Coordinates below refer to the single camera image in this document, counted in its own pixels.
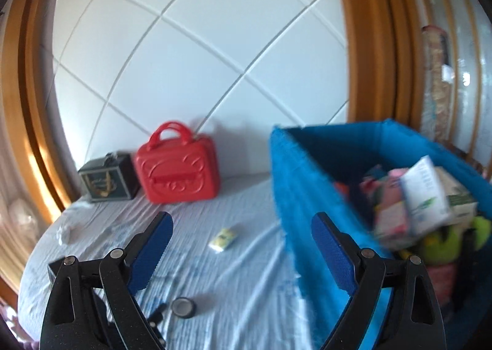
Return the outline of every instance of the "black box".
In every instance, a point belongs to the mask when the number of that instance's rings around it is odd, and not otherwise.
[[[131,200],[140,182],[128,153],[108,153],[91,160],[79,170],[92,201]]]

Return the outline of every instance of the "blue storage bin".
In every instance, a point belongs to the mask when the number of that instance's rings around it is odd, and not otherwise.
[[[272,178],[277,213],[286,233],[286,246],[294,256],[301,294],[310,310],[313,345],[319,348],[338,321],[348,295],[338,289],[311,236],[311,219],[325,211],[340,231],[350,234],[362,247],[390,257],[371,236],[367,225],[334,188],[334,181],[347,183],[375,164],[384,168],[410,167],[429,155],[478,200],[484,216],[492,218],[492,186],[463,160],[443,146],[392,120],[379,123],[275,128],[270,138]],[[492,301],[492,241],[477,254],[474,268],[477,284],[464,308],[446,324],[449,350],[462,348],[477,328]],[[374,344],[389,301],[384,289],[361,345]]]

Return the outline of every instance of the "red handle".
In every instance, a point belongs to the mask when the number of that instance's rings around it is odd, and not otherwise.
[[[152,134],[149,142],[147,143],[147,149],[154,149],[161,142],[161,134],[165,130],[173,130],[176,131],[181,137],[181,143],[183,145],[188,145],[193,142],[193,132],[184,124],[181,124],[178,121],[168,121],[167,123],[162,124],[157,130]]]

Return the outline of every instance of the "red case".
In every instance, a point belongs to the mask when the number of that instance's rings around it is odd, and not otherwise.
[[[179,137],[161,140],[173,130]],[[151,203],[176,203],[217,196],[220,176],[215,146],[206,135],[194,136],[176,121],[162,124],[137,150],[135,170]]]

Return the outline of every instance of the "white tiled wall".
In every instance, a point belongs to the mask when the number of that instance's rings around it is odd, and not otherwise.
[[[53,6],[42,52],[54,76],[45,74],[46,105],[59,112],[77,168],[135,150],[176,119],[213,135],[223,176],[263,172],[273,125],[346,121],[341,0]]]

